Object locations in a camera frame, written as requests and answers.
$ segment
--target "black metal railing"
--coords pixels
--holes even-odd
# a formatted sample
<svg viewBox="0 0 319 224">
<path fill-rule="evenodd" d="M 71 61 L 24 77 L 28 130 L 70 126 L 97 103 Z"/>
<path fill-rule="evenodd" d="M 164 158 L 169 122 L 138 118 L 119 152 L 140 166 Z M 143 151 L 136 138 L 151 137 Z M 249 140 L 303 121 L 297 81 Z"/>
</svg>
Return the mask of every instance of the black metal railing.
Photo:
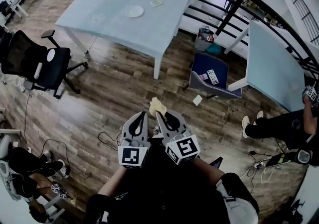
<svg viewBox="0 0 319 224">
<path fill-rule="evenodd" d="M 311 51 L 309 50 L 308 46 L 305 44 L 305 42 L 300 38 L 300 36 L 298 35 L 298 33 L 295 32 L 295 30 L 281 17 L 279 16 L 279 14 L 277 14 L 271 7 L 269 7 L 267 4 L 265 4 L 263 1 L 261 0 L 249 0 L 252 3 L 254 3 L 257 7 L 260 8 L 260 10 L 264 11 L 266 14 L 269 14 L 273 19 L 275 19 L 279 24 L 281 24 L 281 26 L 288 31 L 291 36 L 297 41 L 297 43 L 304 49 L 305 53 L 308 55 L 307 58 L 303 58 L 298 51 L 289 43 L 289 41 L 283 37 L 276 29 L 274 29 L 273 26 L 271 26 L 270 24 L 268 24 L 267 22 L 264 21 L 264 17 L 260 16 L 259 14 L 257 14 L 256 12 L 254 12 L 253 10 L 249 9 L 248 7 L 242 5 L 244 0 L 225 0 L 227 2 L 230 2 L 232 4 L 232 6 L 230 7 L 230 9 L 225 9 L 223 7 L 220 7 L 216 4 L 213 4 L 211 2 L 208 2 L 207 0 L 198 0 L 201 1 L 205 4 L 208 4 L 212 7 L 215 7 L 221 11 L 223 11 L 226 16 L 224 18 L 221 17 L 217 17 L 216 15 L 209 13 L 203 9 L 197 8 L 195 6 L 190 5 L 188 8 L 192 9 L 192 10 L 196 10 L 198 12 L 201 12 L 203 14 L 206 14 L 208 16 L 211 16 L 219 21 L 220 24 L 219 25 L 215 25 L 210 23 L 209 21 L 206 21 L 202 18 L 199 18 L 197 16 L 194 16 L 192 14 L 189 14 L 187 12 L 184 13 L 184 16 L 190 17 L 192 19 L 195 19 L 197 21 L 200 21 L 202 23 L 205 23 L 213 28 L 216 28 L 216 34 L 219 35 L 220 33 L 225 33 L 231 37 L 237 38 L 237 36 L 235 34 L 233 34 L 232 32 L 229 32 L 228 30 L 225 29 L 225 27 L 228 25 L 236 30 L 238 30 L 239 32 L 242 32 L 243 29 L 235 26 L 234 24 L 232 24 L 230 22 L 231 18 L 236 18 L 242 22 L 244 22 L 245 24 L 249 24 L 248 21 L 244 20 L 243 18 L 239 17 L 238 15 L 235 14 L 235 12 L 238 9 L 242 9 L 245 12 L 247 12 L 248 14 L 250 14 L 253 19 L 260 21 L 261 23 L 265 24 L 268 28 L 270 28 L 275 34 L 277 34 L 287 45 L 288 48 L 291 50 L 291 52 L 293 51 L 296 56 L 294 56 L 297 60 L 297 62 L 301 65 L 301 67 L 304 70 L 309 71 L 309 73 L 313 76 L 313 78 L 317 79 L 317 76 L 315 76 L 315 74 L 319 75 L 319 63 L 317 62 L 317 60 L 315 59 L 315 57 L 313 56 L 313 54 L 311 53 Z M 245 42 L 244 40 L 241 40 L 242 43 L 244 43 L 245 45 L 248 45 L 247 42 Z"/>
<path fill-rule="evenodd" d="M 304 0 L 292 0 L 308 31 L 310 42 L 319 46 L 319 27 Z"/>
</svg>

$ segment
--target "yellow sponge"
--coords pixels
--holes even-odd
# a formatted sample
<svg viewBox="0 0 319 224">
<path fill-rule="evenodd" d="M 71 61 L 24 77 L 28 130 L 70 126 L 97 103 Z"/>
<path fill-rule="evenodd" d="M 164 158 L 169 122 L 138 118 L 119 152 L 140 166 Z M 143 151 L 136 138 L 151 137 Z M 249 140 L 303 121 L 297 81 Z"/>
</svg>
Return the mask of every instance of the yellow sponge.
<svg viewBox="0 0 319 224">
<path fill-rule="evenodd" d="M 166 106 L 164 106 L 157 98 L 152 98 L 150 102 L 150 114 L 153 117 L 156 117 L 156 111 L 160 112 L 163 117 L 166 114 Z"/>
</svg>

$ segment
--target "light blue tabletop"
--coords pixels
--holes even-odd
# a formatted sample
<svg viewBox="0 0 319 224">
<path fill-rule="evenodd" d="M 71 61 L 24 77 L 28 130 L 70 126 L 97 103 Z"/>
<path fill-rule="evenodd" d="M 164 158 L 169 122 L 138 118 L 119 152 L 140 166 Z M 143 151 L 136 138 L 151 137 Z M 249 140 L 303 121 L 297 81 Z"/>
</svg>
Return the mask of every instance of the light blue tabletop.
<svg viewBox="0 0 319 224">
<path fill-rule="evenodd" d="M 152 57 L 162 56 L 178 30 L 190 0 L 75 0 L 56 25 L 110 39 Z M 140 5 L 143 15 L 126 16 L 127 6 Z"/>
<path fill-rule="evenodd" d="M 278 104 L 293 112 L 304 108 L 304 71 L 282 44 L 258 23 L 249 24 L 246 80 Z"/>
</svg>

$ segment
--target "wooden floor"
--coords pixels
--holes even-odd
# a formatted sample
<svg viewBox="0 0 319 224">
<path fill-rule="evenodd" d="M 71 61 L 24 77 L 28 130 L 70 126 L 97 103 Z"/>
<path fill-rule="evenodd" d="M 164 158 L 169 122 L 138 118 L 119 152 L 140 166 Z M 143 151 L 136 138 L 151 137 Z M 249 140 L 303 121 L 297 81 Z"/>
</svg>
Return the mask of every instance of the wooden floor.
<svg viewBox="0 0 319 224">
<path fill-rule="evenodd" d="M 60 29 L 56 20 L 74 0 L 25 0 L 23 8 L 29 18 L 15 16 L 7 26 L 10 30 L 23 30 L 35 42 L 52 47 L 40 39 L 43 31 L 56 29 L 55 38 L 64 47 L 71 48 L 74 61 L 84 58 L 79 48 Z M 253 122 L 259 110 L 267 117 L 284 113 L 260 92 L 245 87 L 241 100 L 207 100 L 196 107 L 192 100 L 195 90 L 182 91 L 189 78 L 189 64 L 195 53 L 192 38 L 179 32 L 167 49 L 159 80 L 153 79 L 154 60 L 131 49 L 107 40 L 78 34 L 90 51 L 89 69 L 74 71 L 69 78 L 81 89 L 74 94 L 63 85 L 62 99 L 53 92 L 32 91 L 26 121 L 27 145 L 38 155 L 47 139 L 61 140 L 68 145 L 71 175 L 61 180 L 71 197 L 76 198 L 76 208 L 85 211 L 88 197 L 96 193 L 118 167 L 117 152 L 97 140 L 101 131 L 112 138 L 120 133 L 122 125 L 137 112 L 147 111 L 152 97 L 157 97 L 169 109 L 185 117 L 192 132 L 198 137 L 201 157 L 207 162 L 223 157 L 221 169 L 242 176 L 253 163 L 245 152 L 275 155 L 278 146 L 273 139 L 253 140 L 242 137 L 241 120 L 248 115 Z M 245 75 L 246 61 L 237 55 L 220 57 L 230 66 L 228 83 Z M 24 112 L 28 92 L 22 93 L 10 85 L 0 84 L 0 105 L 7 109 L 6 119 L 12 127 L 24 129 Z M 150 128 L 155 126 L 150 119 Z M 103 139 L 115 146 L 109 138 Z M 56 157 L 65 159 L 65 148 L 49 142 Z M 256 155 L 257 160 L 265 156 Z M 303 166 L 291 163 L 275 168 L 271 179 L 261 184 L 261 173 L 255 175 L 253 196 L 260 207 L 260 222 L 271 214 L 289 196 L 293 196 L 304 175 Z M 252 190 L 251 178 L 243 182 Z"/>
</svg>

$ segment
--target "paper scrap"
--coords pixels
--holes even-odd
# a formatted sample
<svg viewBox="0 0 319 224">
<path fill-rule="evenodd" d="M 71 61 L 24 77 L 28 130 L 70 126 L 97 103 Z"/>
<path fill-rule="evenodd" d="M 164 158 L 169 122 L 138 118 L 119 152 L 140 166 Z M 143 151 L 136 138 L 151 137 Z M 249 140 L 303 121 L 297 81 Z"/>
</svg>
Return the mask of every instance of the paper scrap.
<svg viewBox="0 0 319 224">
<path fill-rule="evenodd" d="M 202 100 L 203 98 L 200 95 L 197 95 L 197 97 L 194 98 L 193 103 L 198 106 Z"/>
<path fill-rule="evenodd" d="M 156 7 L 156 6 L 163 4 L 163 2 L 161 0 L 154 0 L 154 1 L 150 2 L 150 4 L 151 4 L 151 6 Z"/>
</svg>

